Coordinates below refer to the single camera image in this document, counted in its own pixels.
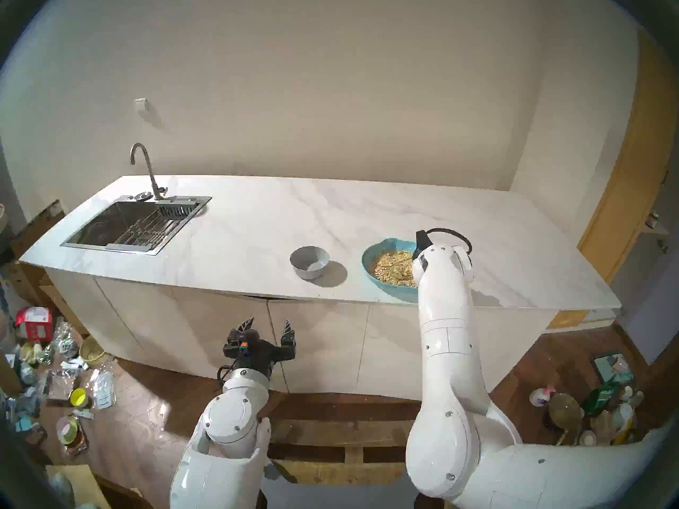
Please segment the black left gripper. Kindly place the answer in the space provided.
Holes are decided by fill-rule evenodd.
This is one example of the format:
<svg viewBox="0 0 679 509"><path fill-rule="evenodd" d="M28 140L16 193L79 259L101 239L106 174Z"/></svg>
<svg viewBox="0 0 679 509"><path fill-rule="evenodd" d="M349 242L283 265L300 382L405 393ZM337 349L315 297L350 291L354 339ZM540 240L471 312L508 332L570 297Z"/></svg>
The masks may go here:
<svg viewBox="0 0 679 509"><path fill-rule="evenodd" d="M253 323L254 318L250 317L229 332L228 343L238 344L232 369L254 370L270 380L273 368L278 362L295 359L295 331L290 321L285 320L280 346L276 347L268 341L259 341L259 332L253 328Z"/></svg>

